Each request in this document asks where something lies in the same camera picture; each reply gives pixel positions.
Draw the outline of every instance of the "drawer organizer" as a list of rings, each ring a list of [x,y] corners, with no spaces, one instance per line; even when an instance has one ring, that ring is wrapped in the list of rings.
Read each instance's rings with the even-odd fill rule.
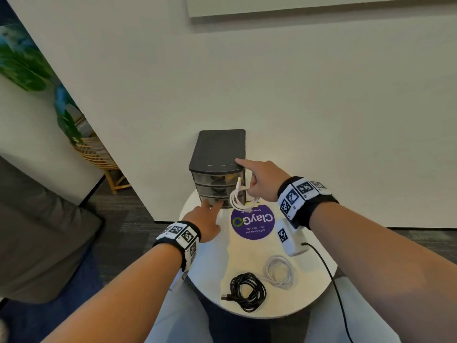
[[[246,132],[238,130],[206,130],[198,134],[189,170],[197,188],[200,200],[205,198],[210,205],[223,200],[223,208],[231,208],[229,197],[235,190],[238,177],[244,185],[244,167],[235,158],[246,157]],[[246,192],[239,194],[246,202]]]

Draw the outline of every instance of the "power cord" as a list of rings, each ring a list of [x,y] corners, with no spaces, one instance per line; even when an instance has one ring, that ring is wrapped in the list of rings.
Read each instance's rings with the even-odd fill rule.
[[[252,211],[252,208],[257,204],[257,202],[259,201],[259,197],[255,197],[254,198],[254,201],[252,201],[252,203],[248,206],[245,206],[243,203],[240,202],[240,200],[238,200],[238,193],[240,191],[246,191],[248,190],[249,188],[248,187],[242,187],[241,186],[241,177],[238,177],[238,181],[236,183],[236,187],[235,187],[235,190],[233,190],[231,193],[230,193],[230,204],[232,205],[232,207],[234,209],[236,209],[237,211],[240,211],[240,212],[244,212],[244,211],[248,211],[248,212],[251,212]]]
[[[319,252],[317,251],[316,248],[314,248],[311,244],[306,243],[306,242],[305,242],[305,243],[302,243],[302,246],[310,246],[310,247],[316,252],[316,254],[319,256],[319,258],[321,259],[321,261],[323,262],[323,265],[325,266],[325,269],[327,270],[328,275],[330,276],[330,279],[332,280],[333,286],[335,287],[336,296],[338,296],[338,301],[340,301],[340,307],[341,307],[341,312],[343,313],[344,327],[345,327],[345,329],[346,329],[347,337],[349,338],[349,341],[350,341],[351,343],[354,343],[354,342],[352,341],[351,335],[349,334],[349,329],[347,328],[346,313],[345,313],[345,311],[344,311],[343,302],[341,301],[340,292],[338,291],[338,288],[336,287],[336,283],[335,283],[335,280],[334,280],[334,278],[333,278],[333,276],[332,276],[332,273],[331,273],[330,270],[328,269],[327,264],[325,263],[325,261],[323,260],[323,257],[319,254]]]
[[[245,284],[252,288],[247,298],[241,293],[241,286]],[[232,279],[230,282],[230,292],[227,296],[222,296],[221,300],[235,301],[245,312],[253,312],[266,299],[266,289],[262,282],[253,273],[243,273]]]
[[[287,267],[287,275],[282,280],[278,280],[275,277],[275,268],[279,265],[285,265]],[[293,266],[288,259],[281,255],[271,256],[265,264],[265,277],[259,277],[259,279],[269,282],[275,288],[287,290],[292,286],[294,281]]]

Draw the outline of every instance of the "gray sofa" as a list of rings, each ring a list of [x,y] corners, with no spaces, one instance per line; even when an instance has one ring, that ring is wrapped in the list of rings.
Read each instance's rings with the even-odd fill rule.
[[[0,298],[56,298],[100,225],[0,157]]]

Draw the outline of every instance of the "wicker plant stand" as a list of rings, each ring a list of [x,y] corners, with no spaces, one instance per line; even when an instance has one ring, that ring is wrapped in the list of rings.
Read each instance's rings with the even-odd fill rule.
[[[124,175],[116,181],[113,179],[111,171],[120,171],[119,167],[96,135],[82,138],[82,144],[77,139],[75,141],[76,145],[73,148],[87,161],[105,172],[106,180],[113,194],[117,194],[117,191],[120,189],[131,187],[130,184],[121,185],[123,181],[127,180]]]

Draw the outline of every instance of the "black cable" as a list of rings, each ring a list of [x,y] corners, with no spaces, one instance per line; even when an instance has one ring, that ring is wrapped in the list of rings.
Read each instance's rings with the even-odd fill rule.
[[[351,343],[354,343],[352,341],[352,338],[351,338],[351,335],[349,334],[349,329],[347,328],[347,321],[346,321],[346,313],[344,312],[344,308],[343,308],[343,302],[341,301],[341,297],[340,297],[340,292],[338,291],[338,288],[336,287],[336,283],[335,283],[335,280],[332,276],[332,273],[330,272],[330,270],[328,269],[328,266],[327,264],[325,263],[325,261],[323,260],[323,257],[319,254],[319,252],[316,250],[316,248],[314,248],[311,244],[309,243],[302,243],[302,246],[310,246],[311,248],[313,248],[313,250],[316,252],[316,254],[319,256],[319,258],[322,260],[323,262],[323,265],[325,266],[325,269],[327,270],[328,272],[328,275],[330,276],[330,279],[332,279],[332,283],[333,283],[333,286],[335,287],[335,291],[336,291],[336,296],[338,296],[338,300],[340,301],[340,307],[341,307],[341,312],[343,313],[343,320],[344,320],[344,327],[346,329],[346,334],[347,334],[347,337],[349,338],[349,340],[351,341]]]
[[[251,293],[247,298],[241,293],[241,286],[249,285],[252,288]],[[227,296],[222,296],[221,300],[235,301],[245,312],[253,312],[266,299],[266,289],[262,282],[251,272],[243,273],[232,279],[230,282],[230,292]]]

